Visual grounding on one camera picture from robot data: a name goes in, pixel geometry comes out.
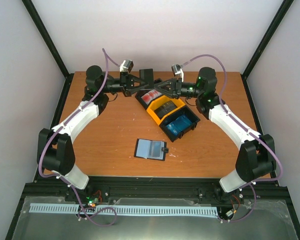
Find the black bin with blue cards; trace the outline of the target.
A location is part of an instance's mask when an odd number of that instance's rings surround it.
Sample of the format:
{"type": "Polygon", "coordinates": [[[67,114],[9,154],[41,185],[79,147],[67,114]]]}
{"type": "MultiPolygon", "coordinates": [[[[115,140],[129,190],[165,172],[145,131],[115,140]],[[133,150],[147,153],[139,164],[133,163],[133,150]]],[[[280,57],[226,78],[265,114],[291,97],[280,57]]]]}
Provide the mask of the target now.
{"type": "Polygon", "coordinates": [[[160,129],[171,142],[181,139],[187,132],[193,131],[201,119],[187,106],[182,106],[168,114],[159,124],[160,129]]]}

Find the black leather card holder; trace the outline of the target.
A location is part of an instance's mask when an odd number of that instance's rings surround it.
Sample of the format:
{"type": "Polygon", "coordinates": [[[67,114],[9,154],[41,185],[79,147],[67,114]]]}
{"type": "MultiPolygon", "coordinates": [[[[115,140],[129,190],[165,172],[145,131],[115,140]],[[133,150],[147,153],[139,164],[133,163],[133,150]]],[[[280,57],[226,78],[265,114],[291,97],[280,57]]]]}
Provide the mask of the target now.
{"type": "Polygon", "coordinates": [[[165,161],[168,153],[169,149],[165,141],[138,138],[133,156],[140,159],[165,161]]]}

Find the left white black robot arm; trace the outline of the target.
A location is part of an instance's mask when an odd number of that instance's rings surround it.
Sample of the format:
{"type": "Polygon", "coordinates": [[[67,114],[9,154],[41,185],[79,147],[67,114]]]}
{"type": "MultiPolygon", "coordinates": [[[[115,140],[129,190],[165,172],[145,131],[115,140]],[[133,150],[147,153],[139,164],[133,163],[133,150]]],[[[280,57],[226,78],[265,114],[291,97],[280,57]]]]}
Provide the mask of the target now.
{"type": "Polygon", "coordinates": [[[114,78],[107,70],[92,65],[86,70],[84,96],[78,107],[62,122],[51,129],[42,129],[38,135],[37,163],[41,177],[44,170],[51,176],[63,179],[69,187],[76,188],[76,195],[82,201],[93,198],[94,188],[88,185],[89,177],[76,165],[73,143],[84,128],[96,119],[106,108],[108,93],[123,93],[130,97],[139,90],[154,87],[154,71],[151,68],[131,74],[132,67],[127,61],[119,67],[119,77],[114,78]]]}

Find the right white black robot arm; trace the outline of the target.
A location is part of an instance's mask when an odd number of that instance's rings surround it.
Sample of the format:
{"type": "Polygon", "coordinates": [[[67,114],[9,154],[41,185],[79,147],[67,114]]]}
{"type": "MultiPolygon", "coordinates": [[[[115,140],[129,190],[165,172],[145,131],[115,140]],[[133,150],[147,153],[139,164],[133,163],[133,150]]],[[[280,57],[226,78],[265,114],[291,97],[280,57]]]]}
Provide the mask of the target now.
{"type": "Polygon", "coordinates": [[[198,112],[223,130],[238,148],[234,170],[219,181],[225,193],[243,188],[276,170],[274,139],[253,130],[230,110],[216,93],[218,79],[213,68],[201,68],[195,83],[183,81],[179,65],[174,65],[172,70],[175,77],[156,83],[154,89],[171,99],[194,98],[198,112]]]}

